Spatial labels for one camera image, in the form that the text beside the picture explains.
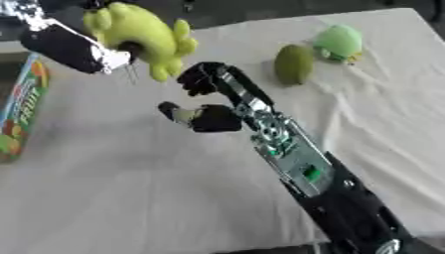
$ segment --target black robotic finger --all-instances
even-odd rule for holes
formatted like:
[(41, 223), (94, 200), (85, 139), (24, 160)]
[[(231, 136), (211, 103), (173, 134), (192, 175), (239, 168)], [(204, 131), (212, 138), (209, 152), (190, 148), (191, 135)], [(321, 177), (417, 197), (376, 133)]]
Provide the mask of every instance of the black robotic finger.
[(201, 115), (191, 121), (195, 132), (235, 132), (242, 129), (242, 120), (224, 105), (203, 105)]
[(190, 96), (207, 95), (218, 90), (217, 70), (223, 63), (198, 63), (187, 69), (178, 78)]
[(27, 29), (22, 33), (20, 42), (30, 51), (82, 72), (95, 73), (103, 69), (103, 65), (92, 56), (91, 42), (57, 25), (39, 32)]
[(158, 106), (169, 120), (184, 124), (200, 133), (234, 132), (242, 128), (241, 119), (231, 108), (224, 105), (203, 105), (187, 110), (173, 102), (163, 102)]

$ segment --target stuffed animal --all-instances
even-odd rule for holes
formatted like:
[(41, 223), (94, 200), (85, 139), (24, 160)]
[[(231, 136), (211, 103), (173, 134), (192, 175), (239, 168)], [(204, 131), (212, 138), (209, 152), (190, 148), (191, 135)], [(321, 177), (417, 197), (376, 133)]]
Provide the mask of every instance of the stuffed animal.
[(325, 59), (353, 63), (362, 54), (362, 35), (354, 28), (336, 25), (318, 35), (314, 47)]
[(275, 59), (275, 74), (282, 84), (303, 84), (314, 65), (311, 49), (288, 45), (281, 49)]
[(150, 64), (150, 75), (165, 81), (178, 75), (181, 57), (191, 54), (198, 42), (190, 38), (190, 26), (178, 20), (173, 31), (156, 15), (125, 3), (111, 3), (106, 8), (88, 11), (83, 16), (86, 28), (99, 42), (111, 49), (131, 42), (143, 48), (138, 58)]

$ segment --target white tablecloth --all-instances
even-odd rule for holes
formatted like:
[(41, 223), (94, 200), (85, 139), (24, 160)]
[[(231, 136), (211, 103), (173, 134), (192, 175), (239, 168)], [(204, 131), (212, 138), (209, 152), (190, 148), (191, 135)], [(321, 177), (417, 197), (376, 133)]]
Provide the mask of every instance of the white tablecloth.
[[(286, 44), (333, 24), (362, 31), (355, 66), (316, 63), (276, 86)], [(445, 233), (445, 46), (410, 9), (246, 22), (196, 31), (202, 61), (235, 64), (375, 191), (415, 235)], [(167, 121), (190, 99), (140, 63), (85, 75), (51, 63), (53, 87), (20, 161), (1, 166), (0, 253), (210, 253), (322, 235), (253, 152), (248, 133), (200, 135)]]

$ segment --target black object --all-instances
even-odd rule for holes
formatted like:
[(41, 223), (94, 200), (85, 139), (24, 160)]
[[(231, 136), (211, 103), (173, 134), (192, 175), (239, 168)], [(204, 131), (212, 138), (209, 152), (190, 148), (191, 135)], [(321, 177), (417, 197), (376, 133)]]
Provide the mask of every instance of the black object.
[[(138, 0), (119, 0), (123, 3), (136, 3)], [(79, 6), (83, 9), (100, 9), (105, 7), (111, 2), (117, 2), (117, 0), (40, 0), (39, 3), (47, 13), (57, 12), (66, 9), (70, 6)]]
[(20, 42), (30, 51), (82, 72), (95, 73), (103, 69), (103, 65), (92, 57), (91, 42), (57, 25), (39, 32), (27, 29)]
[[(158, 109), (169, 120), (175, 121), (173, 110), (180, 108), (169, 101), (159, 104)], [(242, 128), (241, 119), (233, 113), (231, 108), (224, 105), (203, 105), (199, 116), (190, 121), (190, 128), (200, 133), (235, 132)]]
[(122, 52), (128, 52), (131, 55), (130, 63), (133, 64), (137, 57), (141, 55), (144, 52), (144, 47), (142, 47), (140, 44), (133, 43), (133, 42), (125, 42), (119, 45), (117, 47), (119, 51)]
[[(442, 12), (443, 12), (443, 0), (432, 0), (434, 4), (434, 14), (431, 17), (431, 22), (440, 22), (442, 20)], [(391, 6), (395, 4), (395, 0), (384, 0), (383, 3), (387, 6)]]
[(173, 119), (173, 110), (179, 108), (179, 106), (170, 101), (164, 101), (158, 105), (159, 111), (165, 115), (170, 121), (175, 121)]
[(239, 96), (234, 93), (227, 84), (221, 81), (218, 74), (218, 71), (225, 67), (253, 96), (258, 97), (267, 105), (273, 106), (273, 100), (265, 94), (264, 91), (259, 89), (244, 72), (237, 67), (225, 65), (224, 63), (197, 63), (181, 74), (178, 77), (178, 82), (183, 84), (183, 88), (187, 90), (192, 97), (219, 92), (225, 95), (234, 106), (237, 106), (240, 102)]

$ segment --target green fruit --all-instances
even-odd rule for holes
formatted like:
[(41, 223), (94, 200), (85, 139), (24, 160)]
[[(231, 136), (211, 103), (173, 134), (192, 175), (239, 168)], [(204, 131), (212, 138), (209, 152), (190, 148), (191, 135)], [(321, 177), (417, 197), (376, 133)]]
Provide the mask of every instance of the green fruit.
[(302, 46), (288, 45), (275, 59), (275, 74), (283, 84), (303, 84), (312, 72), (312, 51)]

